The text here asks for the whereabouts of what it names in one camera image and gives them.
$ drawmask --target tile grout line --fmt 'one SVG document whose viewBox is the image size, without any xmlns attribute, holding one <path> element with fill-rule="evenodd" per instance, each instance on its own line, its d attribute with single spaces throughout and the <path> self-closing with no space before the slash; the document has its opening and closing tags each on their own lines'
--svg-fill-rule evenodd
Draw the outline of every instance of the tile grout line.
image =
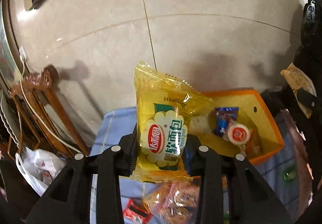
<svg viewBox="0 0 322 224">
<path fill-rule="evenodd" d="M 145 1 L 143 0 L 143 6 L 144 6 L 144 12 L 145 12 L 145 18 L 147 20 L 147 25 L 148 25 L 148 31 L 149 31 L 149 37 L 150 37 L 150 43 L 151 43 L 151 49 L 152 49 L 152 54 L 153 54 L 153 61 L 154 61 L 154 66 L 157 69 L 157 64 L 156 64 L 156 58 L 154 57 L 154 50 L 153 50 L 153 45 L 152 45 L 152 38 L 151 38 L 151 32 L 150 32 L 150 26 L 149 26 L 149 20 L 148 20 L 148 14 L 147 14 L 147 9 L 145 7 Z"/>
</svg>

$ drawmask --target blue candy wrapper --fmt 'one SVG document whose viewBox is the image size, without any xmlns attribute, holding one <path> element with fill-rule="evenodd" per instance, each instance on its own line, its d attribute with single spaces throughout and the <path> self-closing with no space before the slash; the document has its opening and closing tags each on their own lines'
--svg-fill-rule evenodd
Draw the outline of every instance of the blue candy wrapper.
<svg viewBox="0 0 322 224">
<path fill-rule="evenodd" d="M 230 120 L 237 120 L 238 107 L 222 107 L 215 108 L 215 113 L 217 116 L 216 127 L 214 129 L 214 134 L 222 137 L 227 129 Z"/>
</svg>

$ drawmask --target electrical outlet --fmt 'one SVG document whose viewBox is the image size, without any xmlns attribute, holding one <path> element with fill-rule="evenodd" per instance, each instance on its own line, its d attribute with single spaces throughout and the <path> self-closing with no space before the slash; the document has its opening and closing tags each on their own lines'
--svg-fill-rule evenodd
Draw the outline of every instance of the electrical outlet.
<svg viewBox="0 0 322 224">
<path fill-rule="evenodd" d="M 19 48 L 19 53 L 20 53 L 20 55 L 22 56 L 22 58 L 23 58 L 23 60 L 27 60 L 27 55 L 26 55 L 26 53 L 25 53 L 25 50 L 24 50 L 24 47 L 20 47 Z"/>
</svg>

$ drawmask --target wrapped snack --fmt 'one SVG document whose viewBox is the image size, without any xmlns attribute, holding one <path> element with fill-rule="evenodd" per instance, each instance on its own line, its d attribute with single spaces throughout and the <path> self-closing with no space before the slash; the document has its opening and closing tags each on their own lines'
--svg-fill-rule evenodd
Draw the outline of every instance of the wrapped snack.
<svg viewBox="0 0 322 224">
<path fill-rule="evenodd" d="M 154 192 L 143 197 L 143 206 L 148 212 L 157 212 L 170 192 L 170 184 L 160 185 Z"/>
<path fill-rule="evenodd" d="M 262 153 L 260 149 L 260 137 L 256 124 L 242 110 L 239 110 L 237 122 L 245 125 L 250 133 L 248 142 L 242 147 L 242 149 L 246 152 L 247 158 L 252 159 L 260 156 Z"/>
<path fill-rule="evenodd" d="M 223 136 L 225 140 L 230 141 L 232 144 L 236 146 L 245 145 L 251 137 L 249 129 L 235 121 L 230 121 L 228 128 Z"/>
<path fill-rule="evenodd" d="M 169 224 L 185 224 L 198 207 L 199 187 L 191 182 L 174 182 L 157 213 Z"/>
<path fill-rule="evenodd" d="M 175 205 L 164 207 L 159 210 L 161 218 L 165 219 L 169 224 L 185 224 L 192 216 L 185 207 L 178 207 Z"/>
<path fill-rule="evenodd" d="M 185 81 L 145 63 L 135 68 L 138 161 L 133 175 L 142 181 L 189 179 L 181 161 L 193 115 L 207 114 L 212 99 Z"/>
<path fill-rule="evenodd" d="M 297 91 L 299 88 L 304 89 L 310 94 L 316 96 L 317 91 L 312 80 L 299 68 L 295 67 L 293 63 L 291 63 L 286 70 L 281 71 L 281 75 L 286 79 L 288 85 L 291 87 L 295 98 L 297 100 Z M 312 115 L 312 110 L 305 107 L 301 102 L 297 101 L 298 106 L 303 111 L 304 115 L 309 119 Z"/>
<path fill-rule="evenodd" d="M 176 204 L 178 207 L 197 207 L 199 187 L 191 182 L 174 182 L 170 193 L 165 199 L 165 205 Z"/>
<path fill-rule="evenodd" d="M 123 217 L 139 224 L 147 224 L 152 214 L 148 213 L 138 203 L 135 203 L 133 199 L 129 199 L 127 206 L 123 210 Z"/>
<path fill-rule="evenodd" d="M 217 119 L 216 119 L 216 127 L 214 129 L 214 134 L 221 137 L 225 133 L 225 130 L 228 127 L 229 121 L 237 120 L 238 110 L 239 109 L 237 107 L 215 108 Z"/>
</svg>

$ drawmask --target tiled floor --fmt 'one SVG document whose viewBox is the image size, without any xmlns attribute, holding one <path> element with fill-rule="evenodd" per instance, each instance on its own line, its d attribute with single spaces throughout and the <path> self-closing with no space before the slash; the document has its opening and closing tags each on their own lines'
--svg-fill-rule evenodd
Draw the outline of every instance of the tiled floor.
<svg viewBox="0 0 322 224">
<path fill-rule="evenodd" d="M 62 102 L 94 135 L 106 111 L 136 104 L 139 60 L 201 91 L 282 85 L 305 2 L 46 0 L 25 12 L 23 0 L 10 0 L 10 8 L 28 66 L 59 70 Z"/>
</svg>

